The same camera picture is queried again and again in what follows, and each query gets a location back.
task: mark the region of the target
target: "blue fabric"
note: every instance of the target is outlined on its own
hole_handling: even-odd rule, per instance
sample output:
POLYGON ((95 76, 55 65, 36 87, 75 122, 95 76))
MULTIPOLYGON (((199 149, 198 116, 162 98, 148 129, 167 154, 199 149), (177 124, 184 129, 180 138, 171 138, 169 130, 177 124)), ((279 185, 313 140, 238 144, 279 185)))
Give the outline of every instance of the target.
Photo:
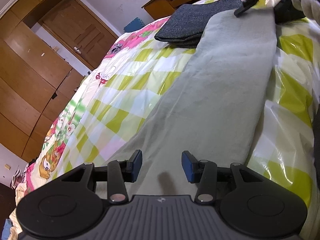
POLYGON ((10 219, 6 219, 2 231, 1 240, 7 240, 10 235, 10 228, 12 227, 12 222, 10 219))
POLYGON ((137 17, 132 22, 130 22, 126 27, 124 27, 123 29, 124 29, 124 32, 131 33, 131 32, 140 30, 144 26, 146 26, 146 25, 142 22, 141 19, 139 19, 137 17))

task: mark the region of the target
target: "cabinet handle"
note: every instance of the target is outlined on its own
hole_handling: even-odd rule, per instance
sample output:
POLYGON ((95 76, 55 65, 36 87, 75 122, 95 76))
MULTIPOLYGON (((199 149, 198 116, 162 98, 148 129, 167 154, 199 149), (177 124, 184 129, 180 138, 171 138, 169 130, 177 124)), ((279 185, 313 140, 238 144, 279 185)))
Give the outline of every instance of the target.
POLYGON ((79 54, 81 54, 81 51, 77 48, 77 47, 74 47, 75 51, 78 52, 79 54))

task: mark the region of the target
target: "white glove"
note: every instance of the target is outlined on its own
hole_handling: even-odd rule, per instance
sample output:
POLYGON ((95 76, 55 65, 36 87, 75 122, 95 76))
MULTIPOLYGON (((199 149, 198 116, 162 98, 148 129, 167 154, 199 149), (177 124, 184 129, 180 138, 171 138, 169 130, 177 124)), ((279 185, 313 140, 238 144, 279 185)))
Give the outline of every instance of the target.
POLYGON ((293 6, 303 11, 309 19, 315 20, 320 25, 320 3, 317 0, 291 0, 293 6))

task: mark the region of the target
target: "gray object on bed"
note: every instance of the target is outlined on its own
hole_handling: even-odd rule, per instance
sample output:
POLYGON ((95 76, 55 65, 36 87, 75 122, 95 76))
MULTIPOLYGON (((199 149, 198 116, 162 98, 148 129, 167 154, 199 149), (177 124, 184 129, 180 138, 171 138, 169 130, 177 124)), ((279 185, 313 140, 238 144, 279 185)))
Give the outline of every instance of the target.
POLYGON ((155 35, 181 48, 196 48, 209 19, 226 10, 242 6, 241 0, 218 0, 208 4, 183 4, 155 35))
MULTIPOLYGON (((129 195, 194 197, 196 185, 188 183, 181 166, 184 150, 218 166, 244 163, 275 51, 272 8, 251 9, 240 18, 233 10, 213 16, 184 71, 111 158, 128 159, 142 150, 142 168, 137 181, 127 184, 129 195)), ((104 197, 101 190, 98 186, 97 194, 104 197)))

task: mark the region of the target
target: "wooden wardrobe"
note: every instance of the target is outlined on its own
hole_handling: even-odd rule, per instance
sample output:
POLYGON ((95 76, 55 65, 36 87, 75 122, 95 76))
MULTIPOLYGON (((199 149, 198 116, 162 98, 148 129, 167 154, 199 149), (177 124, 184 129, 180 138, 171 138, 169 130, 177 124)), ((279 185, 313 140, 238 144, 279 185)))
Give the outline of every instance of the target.
POLYGON ((0 143, 27 162, 83 79, 30 29, 59 1, 18 0, 0 19, 0 143))

